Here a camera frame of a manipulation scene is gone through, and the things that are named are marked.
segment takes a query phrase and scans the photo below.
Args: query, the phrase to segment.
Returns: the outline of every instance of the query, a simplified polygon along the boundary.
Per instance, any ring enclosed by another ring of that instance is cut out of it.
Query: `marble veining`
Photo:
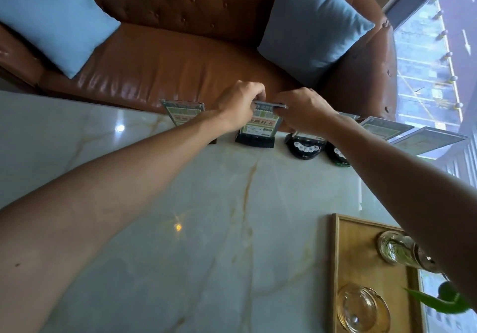
[[[172,127],[164,115],[0,92],[0,206]],[[41,332],[326,332],[327,216],[395,221],[352,168],[297,160],[284,136],[273,149],[233,134],[207,146],[104,246]]]

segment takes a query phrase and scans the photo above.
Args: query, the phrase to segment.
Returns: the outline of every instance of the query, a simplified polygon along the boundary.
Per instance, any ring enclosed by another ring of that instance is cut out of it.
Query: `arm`
[[[477,308],[477,190],[343,117],[315,91],[280,93],[276,109],[297,131],[333,143],[406,232]]]
[[[211,140],[252,118],[261,83],[213,110],[81,165],[0,211],[0,332],[37,332],[79,271]]]

